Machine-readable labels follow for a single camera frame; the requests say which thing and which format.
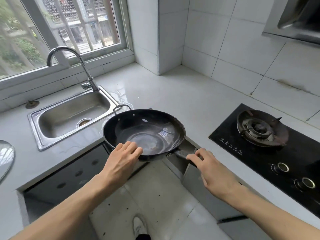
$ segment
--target pant leg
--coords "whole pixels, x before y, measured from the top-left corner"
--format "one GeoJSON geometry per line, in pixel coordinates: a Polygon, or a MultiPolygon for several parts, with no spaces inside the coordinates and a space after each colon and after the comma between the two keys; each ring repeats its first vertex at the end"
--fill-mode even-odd
{"type": "Polygon", "coordinates": [[[151,238],[148,234],[140,234],[139,236],[137,236],[136,240],[151,240],[151,238]]]}

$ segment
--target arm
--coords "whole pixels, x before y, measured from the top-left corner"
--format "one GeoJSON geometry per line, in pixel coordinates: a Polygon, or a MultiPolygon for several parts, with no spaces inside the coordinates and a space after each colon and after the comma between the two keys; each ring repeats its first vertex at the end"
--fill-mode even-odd
{"type": "Polygon", "coordinates": [[[117,145],[99,174],[12,240],[70,239],[81,221],[124,185],[142,152],[142,148],[137,148],[134,142],[117,145]]]}
{"type": "Polygon", "coordinates": [[[210,151],[201,148],[195,154],[188,155],[187,159],[201,171],[203,183],[210,193],[249,217],[273,240],[320,239],[320,230],[239,184],[233,173],[210,151]]]}

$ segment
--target sink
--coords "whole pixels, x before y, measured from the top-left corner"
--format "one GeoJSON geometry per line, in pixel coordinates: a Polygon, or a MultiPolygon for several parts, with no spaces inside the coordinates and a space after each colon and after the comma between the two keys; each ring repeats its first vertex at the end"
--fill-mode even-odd
{"type": "Polygon", "coordinates": [[[101,86],[39,109],[28,115],[32,132],[43,151],[109,116],[119,105],[101,86]]]}

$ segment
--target person's left arm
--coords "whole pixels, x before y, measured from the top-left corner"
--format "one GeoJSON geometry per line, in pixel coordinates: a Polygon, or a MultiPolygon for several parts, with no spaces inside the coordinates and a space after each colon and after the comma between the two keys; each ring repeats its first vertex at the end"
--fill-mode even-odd
{"type": "Polygon", "coordinates": [[[90,212],[124,185],[142,152],[142,148],[137,147],[134,142],[127,141],[125,144],[117,145],[99,174],[11,240],[72,238],[78,225],[88,217],[90,212]]]}

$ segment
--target chrome faucet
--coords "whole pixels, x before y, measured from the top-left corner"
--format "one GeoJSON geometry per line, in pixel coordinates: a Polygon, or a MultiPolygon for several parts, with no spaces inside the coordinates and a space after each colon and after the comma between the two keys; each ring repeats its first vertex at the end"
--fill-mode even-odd
{"type": "Polygon", "coordinates": [[[85,62],[83,61],[81,55],[73,48],[67,47],[67,46],[58,46],[56,48],[53,48],[52,50],[50,50],[48,58],[47,58],[47,66],[50,67],[51,64],[51,60],[52,60],[52,56],[54,55],[54,53],[58,52],[58,51],[69,51],[71,53],[74,53],[80,60],[80,63],[84,69],[84,71],[86,72],[87,76],[88,76],[88,81],[84,81],[81,82],[80,85],[83,89],[88,89],[88,88],[92,88],[92,90],[94,92],[99,91],[99,87],[97,86],[96,82],[94,81],[94,78],[90,75],[88,69],[85,66],[85,62]]]}

